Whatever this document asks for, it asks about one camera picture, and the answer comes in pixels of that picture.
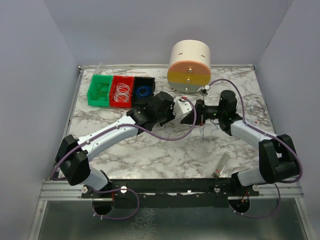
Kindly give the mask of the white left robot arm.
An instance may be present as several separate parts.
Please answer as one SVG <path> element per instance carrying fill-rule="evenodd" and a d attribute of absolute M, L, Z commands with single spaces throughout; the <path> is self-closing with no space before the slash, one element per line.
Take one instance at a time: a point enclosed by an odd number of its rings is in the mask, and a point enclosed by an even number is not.
<path fill-rule="evenodd" d="M 89 162 L 113 145 L 151 131 L 156 124 L 163 125 L 174 119 L 173 97 L 161 91 L 150 102 L 130 109 L 113 124 L 94 133 L 76 139 L 71 134 L 64 137 L 55 163 L 71 186 L 85 184 L 94 190 L 102 190 L 109 183 L 107 175 Z"/>

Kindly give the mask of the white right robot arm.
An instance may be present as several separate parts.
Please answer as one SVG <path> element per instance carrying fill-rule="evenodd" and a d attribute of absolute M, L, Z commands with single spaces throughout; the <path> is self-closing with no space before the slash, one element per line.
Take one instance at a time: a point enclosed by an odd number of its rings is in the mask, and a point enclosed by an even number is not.
<path fill-rule="evenodd" d="M 296 150 L 293 141 L 287 134 L 274 135 L 254 129 L 237 114 L 236 95 L 231 90 L 220 94 L 217 106 L 206 105 L 203 100 L 197 100 L 195 110 L 191 110 L 181 121 L 181 124 L 201 126 L 207 120 L 218 120 L 220 129 L 239 138 L 258 150 L 258 167 L 249 168 L 234 173 L 231 178 L 238 186 L 258 184 L 274 184 L 298 176 L 301 167 L 294 156 Z"/>

